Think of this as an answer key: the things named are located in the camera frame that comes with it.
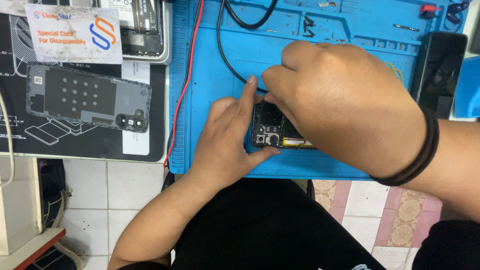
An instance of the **smartphone back cover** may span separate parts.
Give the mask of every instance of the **smartphone back cover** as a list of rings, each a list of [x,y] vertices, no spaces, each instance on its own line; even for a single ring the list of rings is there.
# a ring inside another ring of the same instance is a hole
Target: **smartphone back cover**
[[[41,63],[27,68],[26,110],[36,116],[144,133],[148,84]]]

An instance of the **orange and blue s logo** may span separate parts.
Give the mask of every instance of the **orange and blue s logo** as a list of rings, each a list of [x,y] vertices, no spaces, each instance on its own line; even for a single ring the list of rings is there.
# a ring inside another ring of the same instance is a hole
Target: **orange and blue s logo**
[[[112,41],[109,41],[108,39],[102,37],[99,33],[95,32],[93,30],[93,27],[94,27],[94,24],[91,24],[90,25],[90,32],[92,32],[92,34],[94,34],[94,36],[96,36],[97,38],[101,39],[105,45],[103,44],[100,44],[98,43],[94,37],[92,37],[92,41],[95,45],[99,46],[100,48],[104,49],[104,50],[108,50],[110,48],[110,45],[113,45],[115,44],[115,42],[117,41],[117,39],[115,38],[115,36],[108,30],[106,30],[105,28],[103,28],[99,22],[103,22],[104,24],[108,25],[110,27],[110,29],[112,30],[112,32],[115,32],[115,29],[113,28],[113,25],[109,22],[107,22],[106,20],[102,19],[102,18],[96,18],[95,19],[95,26],[100,29],[102,32],[104,32],[105,34],[107,34],[108,36],[110,36],[112,38]]]

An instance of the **barcode sticker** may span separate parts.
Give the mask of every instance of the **barcode sticker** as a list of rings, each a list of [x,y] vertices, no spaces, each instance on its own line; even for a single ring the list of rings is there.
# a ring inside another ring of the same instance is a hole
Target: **barcode sticker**
[[[43,84],[43,78],[42,78],[42,77],[35,76],[34,83],[36,83],[36,84],[38,84],[38,85],[42,85],[42,84]]]

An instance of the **red tool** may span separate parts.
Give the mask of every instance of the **red tool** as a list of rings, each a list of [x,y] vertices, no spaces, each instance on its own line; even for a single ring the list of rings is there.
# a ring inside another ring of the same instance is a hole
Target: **red tool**
[[[437,7],[435,7],[435,6],[432,6],[432,5],[422,5],[422,6],[420,7],[420,12],[425,12],[425,11],[432,11],[432,12],[434,12],[434,11],[440,11],[440,10],[442,10],[442,9],[441,9],[441,8],[437,8]]]

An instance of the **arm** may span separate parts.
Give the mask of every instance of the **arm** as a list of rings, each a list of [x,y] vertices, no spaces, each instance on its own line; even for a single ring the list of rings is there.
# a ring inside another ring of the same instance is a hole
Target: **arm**
[[[250,77],[241,98],[215,101],[195,149],[192,167],[180,180],[151,200],[118,239],[108,270],[139,261],[170,266],[170,251],[194,215],[221,189],[235,183],[280,151],[264,147],[248,154],[243,140],[250,126],[257,79]]]
[[[322,152],[385,178],[406,168],[426,136],[424,116],[378,58],[347,44],[290,43],[267,69],[265,100]],[[480,125],[439,121],[437,153],[403,187],[432,194],[480,221]]]

